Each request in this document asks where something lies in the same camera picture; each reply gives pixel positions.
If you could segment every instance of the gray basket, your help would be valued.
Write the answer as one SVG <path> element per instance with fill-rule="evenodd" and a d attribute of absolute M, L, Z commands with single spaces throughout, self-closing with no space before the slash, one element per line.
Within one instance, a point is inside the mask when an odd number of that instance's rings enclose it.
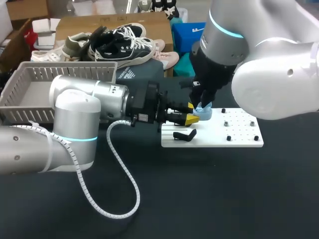
<path fill-rule="evenodd" d="M 115 83 L 117 62 L 23 62 L 0 97 L 0 113 L 10 123 L 53 123 L 51 82 L 58 75 Z"/>

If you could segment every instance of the black sneaker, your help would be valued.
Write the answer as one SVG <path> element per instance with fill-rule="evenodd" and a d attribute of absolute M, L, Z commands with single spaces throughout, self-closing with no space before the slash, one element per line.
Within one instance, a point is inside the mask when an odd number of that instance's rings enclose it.
<path fill-rule="evenodd" d="M 138 12 L 151 12 L 152 9 L 152 0 L 139 0 L 139 9 Z"/>
<path fill-rule="evenodd" d="M 179 12 L 176 7 L 176 0 L 164 0 L 164 9 L 169 20 L 173 17 L 179 17 Z"/>
<path fill-rule="evenodd" d="M 147 62 L 156 52 L 155 43 L 147 38 L 119 38 L 96 49 L 96 61 L 116 61 L 118 68 Z"/>
<path fill-rule="evenodd" d="M 164 11 L 164 0 L 152 0 L 153 11 Z"/>
<path fill-rule="evenodd" d="M 111 31 L 104 31 L 99 36 L 95 37 L 91 41 L 90 47 L 88 49 L 88 57 L 95 61 L 95 50 L 103 45 L 111 44 L 113 41 L 123 37 L 135 38 L 135 37 L 145 37 L 146 29 L 143 25 L 139 23 L 130 23 L 123 26 L 119 26 Z"/>

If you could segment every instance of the sneaker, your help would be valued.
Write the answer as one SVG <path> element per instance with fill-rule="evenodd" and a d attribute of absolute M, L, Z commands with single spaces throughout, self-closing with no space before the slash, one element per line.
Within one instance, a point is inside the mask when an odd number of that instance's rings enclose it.
<path fill-rule="evenodd" d="M 81 50 L 89 42 L 90 33 L 79 33 L 74 36 L 68 36 L 62 49 L 62 61 L 79 61 Z"/>
<path fill-rule="evenodd" d="M 163 40 L 154 40 L 156 51 L 162 52 L 165 48 L 165 42 Z"/>
<path fill-rule="evenodd" d="M 31 61 L 33 62 L 56 62 L 61 61 L 62 47 L 50 51 L 32 51 Z"/>
<path fill-rule="evenodd" d="M 153 11 L 164 11 L 164 0 L 152 0 Z"/>
<path fill-rule="evenodd" d="M 114 42 L 116 39 L 123 37 L 136 38 L 145 37 L 146 29 L 143 25 L 139 23 L 130 23 L 123 26 L 119 26 L 112 31 L 103 32 L 101 35 L 97 36 L 96 39 L 92 40 L 88 50 L 88 56 L 91 60 L 95 61 L 95 51 L 96 48 L 103 45 L 108 45 Z"/>
<path fill-rule="evenodd" d="M 154 56 L 155 44 L 147 38 L 120 38 L 96 49 L 96 61 L 116 61 L 118 68 L 140 65 Z"/>
<path fill-rule="evenodd" d="M 172 20 L 173 17 L 179 17 L 176 0 L 164 0 L 164 9 L 169 20 Z"/>
<path fill-rule="evenodd" d="M 153 58 L 163 63 L 164 70 L 167 70 L 173 67 L 179 61 L 179 55 L 176 52 L 156 51 Z"/>
<path fill-rule="evenodd" d="M 139 0 L 139 12 L 151 12 L 152 9 L 152 0 Z"/>

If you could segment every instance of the white plate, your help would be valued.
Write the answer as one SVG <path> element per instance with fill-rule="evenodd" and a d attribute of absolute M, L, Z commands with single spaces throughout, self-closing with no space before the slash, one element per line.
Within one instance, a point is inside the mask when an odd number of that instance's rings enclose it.
<path fill-rule="evenodd" d="M 191 142 L 175 140 L 174 132 L 190 134 L 193 129 L 197 135 Z M 257 119 L 243 109 L 213 109 L 212 118 L 208 121 L 194 123 L 190 127 L 175 126 L 174 123 L 163 124 L 161 130 L 162 147 L 262 147 L 264 141 Z"/>

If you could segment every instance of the pink sneaker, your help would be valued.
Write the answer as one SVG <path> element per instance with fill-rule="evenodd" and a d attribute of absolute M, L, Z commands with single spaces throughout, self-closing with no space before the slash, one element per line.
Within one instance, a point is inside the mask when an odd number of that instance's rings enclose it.
<path fill-rule="evenodd" d="M 154 40 L 154 43 L 156 45 L 156 50 L 159 52 L 162 52 L 165 48 L 165 42 L 163 40 Z"/>
<path fill-rule="evenodd" d="M 179 60 L 179 55 L 176 52 L 159 52 L 156 51 L 155 55 L 153 56 L 154 59 L 161 61 L 163 63 L 164 70 L 167 70 L 174 65 Z"/>

